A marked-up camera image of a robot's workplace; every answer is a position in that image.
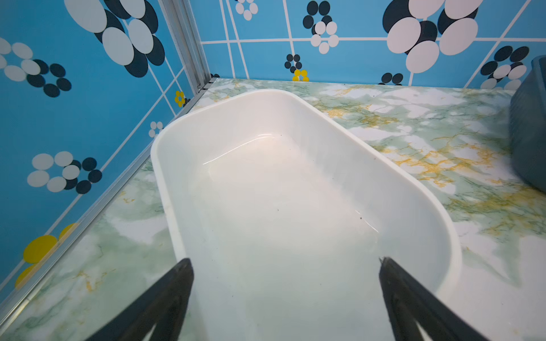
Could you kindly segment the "dark teal plastic bin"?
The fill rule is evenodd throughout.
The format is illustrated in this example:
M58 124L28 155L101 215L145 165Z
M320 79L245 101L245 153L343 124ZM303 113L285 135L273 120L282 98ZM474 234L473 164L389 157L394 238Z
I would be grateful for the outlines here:
M532 69L510 101L510 157L514 171L528 184L545 191L545 57Z

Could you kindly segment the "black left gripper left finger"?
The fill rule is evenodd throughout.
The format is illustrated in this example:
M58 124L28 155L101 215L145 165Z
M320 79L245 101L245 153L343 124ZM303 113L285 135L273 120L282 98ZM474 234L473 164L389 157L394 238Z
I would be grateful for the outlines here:
M191 260L182 259L89 340L177 340L193 286Z

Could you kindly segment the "white plastic bin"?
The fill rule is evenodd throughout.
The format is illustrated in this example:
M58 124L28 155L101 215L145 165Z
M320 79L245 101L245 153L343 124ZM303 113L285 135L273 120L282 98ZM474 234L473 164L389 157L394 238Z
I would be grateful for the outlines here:
M446 299L462 268L439 200L309 103L256 90L193 111L151 158L187 340L392 340L380 260Z

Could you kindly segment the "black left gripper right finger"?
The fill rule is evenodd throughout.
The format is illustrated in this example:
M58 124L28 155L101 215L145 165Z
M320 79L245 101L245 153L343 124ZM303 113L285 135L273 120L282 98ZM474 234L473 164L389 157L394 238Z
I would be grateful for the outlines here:
M380 285L396 340L486 340L396 261L380 261Z

